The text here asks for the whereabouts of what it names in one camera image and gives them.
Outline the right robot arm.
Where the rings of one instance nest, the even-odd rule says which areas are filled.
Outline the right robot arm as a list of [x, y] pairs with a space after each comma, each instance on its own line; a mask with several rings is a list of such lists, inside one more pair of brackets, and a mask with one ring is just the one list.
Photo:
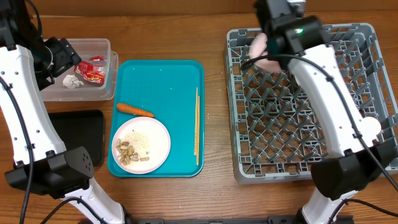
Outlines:
[[250, 62], [273, 60], [294, 75], [326, 141], [328, 156], [312, 165], [315, 190], [296, 221], [333, 223], [356, 193], [386, 174], [397, 150], [394, 144], [378, 140], [380, 122], [363, 117], [357, 109], [320, 20], [303, 17], [288, 1], [257, 1], [254, 7], [267, 42]]

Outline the peanuts and rice scraps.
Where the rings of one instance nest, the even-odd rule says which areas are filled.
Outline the peanuts and rice scraps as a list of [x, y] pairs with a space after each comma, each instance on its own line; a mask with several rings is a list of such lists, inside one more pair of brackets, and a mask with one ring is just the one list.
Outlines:
[[124, 166], [150, 160], [150, 142], [144, 133], [131, 132], [116, 140], [119, 162]]

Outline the red snack wrapper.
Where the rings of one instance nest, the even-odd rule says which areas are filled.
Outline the red snack wrapper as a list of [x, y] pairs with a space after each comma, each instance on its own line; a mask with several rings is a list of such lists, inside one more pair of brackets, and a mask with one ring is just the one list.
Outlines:
[[106, 60], [99, 55], [88, 61], [81, 61], [75, 65], [74, 72], [90, 83], [103, 84], [106, 77]]

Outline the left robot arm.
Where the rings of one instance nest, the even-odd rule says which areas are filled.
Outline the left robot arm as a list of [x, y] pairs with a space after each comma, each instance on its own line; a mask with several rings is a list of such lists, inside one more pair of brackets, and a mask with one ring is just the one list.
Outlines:
[[40, 91], [81, 59], [66, 39], [42, 38], [28, 5], [1, 1], [1, 110], [14, 152], [7, 183], [27, 195], [70, 203], [93, 223], [132, 223], [95, 180], [88, 151], [67, 149], [53, 127]]

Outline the white cup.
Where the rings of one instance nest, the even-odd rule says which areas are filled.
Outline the white cup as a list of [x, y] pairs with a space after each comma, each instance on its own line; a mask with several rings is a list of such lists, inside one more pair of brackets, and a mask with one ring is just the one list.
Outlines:
[[364, 142], [368, 147], [373, 146], [373, 141], [377, 139], [377, 135], [381, 132], [380, 122], [376, 118], [365, 117], [359, 123], [359, 130]]

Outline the foil ball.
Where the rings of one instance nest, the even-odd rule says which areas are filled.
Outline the foil ball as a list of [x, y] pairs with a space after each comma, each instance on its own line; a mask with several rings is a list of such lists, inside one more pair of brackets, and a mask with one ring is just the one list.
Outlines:
[[75, 75], [66, 75], [62, 82], [63, 86], [68, 89], [79, 88], [84, 83], [80, 81]]

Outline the pink dinner plate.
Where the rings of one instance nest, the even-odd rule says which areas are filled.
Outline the pink dinner plate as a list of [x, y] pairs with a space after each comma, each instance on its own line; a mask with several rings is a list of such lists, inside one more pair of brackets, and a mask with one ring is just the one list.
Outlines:
[[[117, 157], [116, 140], [131, 132], [144, 133], [150, 142], [150, 160], [124, 166]], [[167, 159], [171, 148], [170, 134], [166, 127], [154, 118], [137, 117], [118, 128], [111, 143], [111, 153], [118, 167], [130, 174], [148, 174], [158, 169]]]

